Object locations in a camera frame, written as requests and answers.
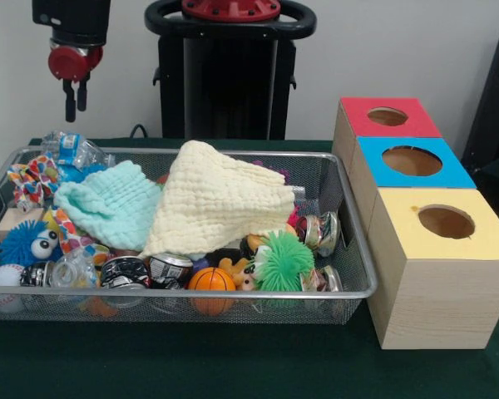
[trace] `black handle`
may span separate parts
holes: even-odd
[[[278,19],[262,22],[211,22],[193,17],[183,19],[167,18],[174,12],[181,12],[179,0],[158,0],[145,12],[146,27],[161,36],[188,38],[259,38],[259,39],[302,39],[314,33],[316,15],[302,4],[283,0],[281,15],[295,19],[282,22]]]

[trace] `wooden box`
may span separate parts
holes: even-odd
[[[359,137],[357,142],[349,181],[364,232],[378,187],[475,188],[443,139]]]
[[[2,242],[9,231],[13,227],[17,227],[20,223],[30,220],[41,220],[43,208],[31,209],[28,213],[24,214],[18,208],[9,208],[6,210],[2,220],[0,221],[0,242]]]
[[[499,318],[499,219],[478,191],[379,189],[368,240],[383,349],[487,345]]]
[[[357,137],[441,137],[416,98],[344,97],[338,104],[333,154],[348,172]]]

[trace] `black cable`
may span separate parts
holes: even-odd
[[[133,137],[135,137],[135,133],[139,129],[142,130],[142,135],[144,135],[144,138],[145,139],[148,138],[148,131],[146,130],[146,128],[144,127],[144,125],[142,125],[141,123],[137,123],[135,126],[133,126],[133,129],[131,129],[130,139],[132,139]]]

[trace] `metal tray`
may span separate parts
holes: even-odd
[[[167,173],[177,150],[104,148],[117,162],[132,160],[149,179]],[[342,238],[334,253],[317,259],[317,268],[333,265],[340,275],[339,293],[216,292],[188,290],[110,290],[0,287],[5,299],[21,300],[25,310],[0,313],[0,320],[205,322],[205,323],[336,323],[345,324],[363,298],[377,286],[372,257],[363,235],[358,211],[342,162],[334,155],[307,152],[222,151],[236,159],[261,160],[264,166],[286,169],[290,184],[305,187],[301,214],[338,211]],[[26,163],[40,153],[30,146],[13,152],[0,169],[0,219],[12,203],[12,184],[6,171],[14,163]],[[217,316],[195,310],[193,304],[210,301],[231,305]]]

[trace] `blue fuzzy ball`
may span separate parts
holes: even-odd
[[[36,257],[32,252],[32,243],[36,239],[51,241],[46,237],[47,231],[46,222],[34,220],[22,222],[13,228],[0,244],[0,265],[20,264],[27,267],[40,260],[58,260],[62,256],[62,251],[57,238],[49,244],[54,245],[54,248],[47,258]]]

